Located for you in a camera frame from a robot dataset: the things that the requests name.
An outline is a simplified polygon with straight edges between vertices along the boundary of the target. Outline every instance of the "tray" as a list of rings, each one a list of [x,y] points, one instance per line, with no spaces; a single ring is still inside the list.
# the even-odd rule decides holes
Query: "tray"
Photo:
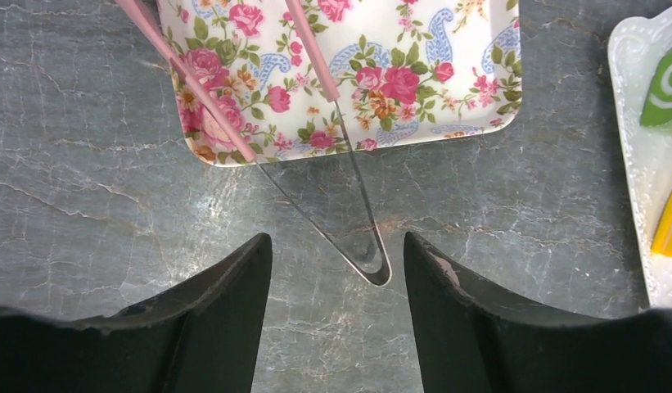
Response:
[[[303,0],[357,150],[506,126],[521,106],[518,0]],[[163,32],[258,153],[347,151],[282,0],[159,0]],[[185,139],[203,161],[244,160],[172,72]]]
[[[672,7],[653,19],[620,22],[608,43],[629,198],[649,303],[672,306],[672,258],[654,256],[652,240],[672,191],[672,135],[639,126],[659,60],[672,48]]]

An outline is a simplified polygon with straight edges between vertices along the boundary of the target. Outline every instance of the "metal tongs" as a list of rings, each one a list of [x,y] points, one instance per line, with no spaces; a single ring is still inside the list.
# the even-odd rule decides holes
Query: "metal tongs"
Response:
[[[389,256],[386,253],[384,247],[384,242],[381,238],[381,232],[377,226],[377,222],[374,219],[374,214],[372,213],[372,207],[369,203],[369,196],[367,194],[367,189],[364,185],[364,180],[362,174],[357,165],[357,161],[354,156],[354,149],[348,132],[345,129],[345,122],[343,121],[343,115],[341,114],[341,109],[338,106],[337,99],[340,97],[338,89],[336,87],[336,82],[334,81],[331,73],[328,71],[328,66],[323,59],[323,54],[318,48],[316,39],[313,36],[311,29],[309,28],[309,22],[307,21],[304,10],[300,5],[300,0],[286,0],[287,8],[289,9],[292,19],[295,22],[295,27],[297,29],[297,34],[302,39],[304,44],[304,49],[309,56],[309,59],[312,62],[314,71],[316,72],[317,78],[321,83],[324,96],[327,101],[333,102],[333,105],[336,108],[336,114],[338,115],[338,120],[340,121],[341,132],[343,133],[343,139],[347,143],[349,148],[348,155],[350,156],[350,162],[353,165],[353,170],[355,176],[357,177],[360,192],[364,200],[365,209],[367,210],[369,222],[372,225],[372,232],[374,235],[375,242],[381,254],[381,267],[374,273],[365,272],[360,268],[354,260],[352,260],[337,244],[336,242],[325,233],[319,226],[316,224],[309,215],[302,210],[297,203],[287,195],[287,192],[280,187],[280,185],[275,181],[275,179],[268,173],[264,168],[264,165],[268,162],[259,162],[258,157],[254,150],[249,146],[249,144],[241,137],[238,130],[236,130],[232,124],[224,117],[222,111],[215,104],[215,101],[210,96],[210,94],[203,88],[201,83],[196,78],[194,72],[178,58],[174,50],[167,44],[165,41],[162,32],[157,24],[155,17],[152,15],[150,8],[142,4],[141,0],[116,0],[119,6],[126,12],[129,18],[135,23],[135,25],[142,31],[146,38],[153,44],[157,51],[170,63],[172,68],[178,73],[179,78],[182,79],[188,87],[193,91],[193,93],[198,97],[198,100],[203,104],[208,112],[213,116],[215,121],[218,122],[218,125],[225,131],[229,136],[229,139],[237,147],[237,150],[245,158],[247,162],[254,162],[256,166],[263,172],[268,180],[280,191],[280,193],[287,199],[287,201],[294,207],[309,223],[312,227],[320,234],[327,242],[331,243],[339,254],[345,259],[346,262],[359,274],[362,278],[367,280],[373,285],[378,287],[385,286],[391,280],[391,263]]]

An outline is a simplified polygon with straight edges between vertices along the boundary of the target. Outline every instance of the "green object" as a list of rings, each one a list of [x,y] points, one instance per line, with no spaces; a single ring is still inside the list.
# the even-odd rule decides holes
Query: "green object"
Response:
[[[644,127],[670,123],[672,123],[672,51],[661,59],[656,68],[642,112]]]

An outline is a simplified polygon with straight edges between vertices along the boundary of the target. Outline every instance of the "white tray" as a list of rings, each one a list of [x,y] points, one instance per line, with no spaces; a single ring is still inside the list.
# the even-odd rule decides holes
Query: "white tray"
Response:
[[[358,150],[497,131],[521,106],[517,0],[303,0]],[[347,151],[283,0],[159,0],[163,32],[260,160]],[[189,148],[243,159],[173,74]]]
[[[653,19],[620,22],[608,43],[620,141],[649,303],[672,306],[672,258],[652,256],[652,240],[672,191],[672,135],[639,125],[659,60],[672,48],[672,7]]]

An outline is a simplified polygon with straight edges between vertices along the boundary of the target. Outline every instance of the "gray marble surface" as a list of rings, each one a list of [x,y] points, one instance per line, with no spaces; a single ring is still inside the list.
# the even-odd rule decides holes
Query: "gray marble surface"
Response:
[[[620,20],[670,5],[522,1],[516,121],[358,153],[395,271],[380,289],[256,168],[213,169],[190,154],[160,58],[111,0],[0,0],[0,303],[113,314],[269,233],[259,392],[422,391],[402,275],[409,230],[532,299],[634,314],[647,300],[606,47]],[[281,180],[322,219],[351,225],[360,208],[347,170],[342,157],[302,160]],[[324,182],[333,173],[342,182]],[[291,180],[305,175],[320,187]],[[327,195],[327,209],[312,194]]]

